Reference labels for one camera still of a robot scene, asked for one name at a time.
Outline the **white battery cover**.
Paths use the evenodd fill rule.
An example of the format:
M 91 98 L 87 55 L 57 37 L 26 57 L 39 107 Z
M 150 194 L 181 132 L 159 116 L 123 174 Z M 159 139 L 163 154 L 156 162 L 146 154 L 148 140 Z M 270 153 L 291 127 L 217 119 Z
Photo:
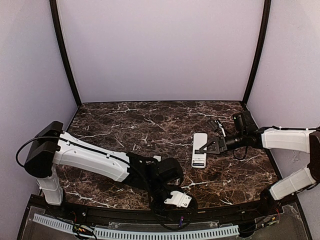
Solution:
M 162 160 L 162 157 L 159 155 L 154 155 L 153 158 L 156 159 L 158 162 Z

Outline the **blue battery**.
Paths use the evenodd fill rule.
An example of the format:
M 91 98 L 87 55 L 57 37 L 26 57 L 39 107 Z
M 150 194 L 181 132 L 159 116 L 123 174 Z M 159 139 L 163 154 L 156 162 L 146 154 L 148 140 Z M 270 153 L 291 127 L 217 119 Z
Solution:
M 205 163 L 201 163 L 201 162 L 194 162 L 194 163 L 192 164 L 192 166 L 193 166 L 194 168 L 204 168 L 204 167 L 206 166 L 206 164 L 205 164 Z
M 181 217 L 180 217 L 180 220 L 179 220 L 179 225 L 178 225 L 179 228 L 182 228 L 183 222 L 184 222 L 184 217 L 181 216 Z

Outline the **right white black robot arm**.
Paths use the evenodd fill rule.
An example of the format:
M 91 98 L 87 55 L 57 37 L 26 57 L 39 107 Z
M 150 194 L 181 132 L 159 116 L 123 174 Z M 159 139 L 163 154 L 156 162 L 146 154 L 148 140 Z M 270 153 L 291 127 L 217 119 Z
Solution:
M 309 163 L 281 179 L 260 193 L 257 211 L 267 215 L 283 198 L 304 190 L 310 190 L 320 183 L 320 129 L 288 128 L 266 126 L 258 128 L 250 111 L 246 110 L 232 116 L 237 134 L 227 135 L 219 120 L 209 124 L 222 134 L 208 139 L 206 133 L 193 135 L 191 165 L 193 168 L 206 167 L 208 154 L 219 155 L 238 148 L 283 149 L 309 154 Z

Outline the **white remote control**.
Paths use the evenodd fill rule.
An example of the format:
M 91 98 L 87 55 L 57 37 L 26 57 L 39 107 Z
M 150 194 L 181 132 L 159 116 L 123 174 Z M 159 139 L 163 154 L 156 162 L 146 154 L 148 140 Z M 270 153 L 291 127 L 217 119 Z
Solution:
M 196 169 L 204 169 L 206 167 L 207 154 L 200 151 L 208 142 L 208 135 L 206 133 L 195 133 L 193 135 L 193 145 L 192 145 L 192 157 L 191 166 Z

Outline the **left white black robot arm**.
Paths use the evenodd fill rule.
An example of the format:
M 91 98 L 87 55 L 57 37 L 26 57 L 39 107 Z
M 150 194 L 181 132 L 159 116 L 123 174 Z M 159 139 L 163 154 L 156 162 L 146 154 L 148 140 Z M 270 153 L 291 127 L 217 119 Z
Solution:
M 151 214 L 167 230 L 186 228 L 198 211 L 197 200 L 173 184 L 184 180 L 175 158 L 158 160 L 107 150 L 73 137 L 59 121 L 53 121 L 24 143 L 15 156 L 17 164 L 37 179 L 46 203 L 52 206 L 64 202 L 56 167 L 70 166 L 146 191 Z

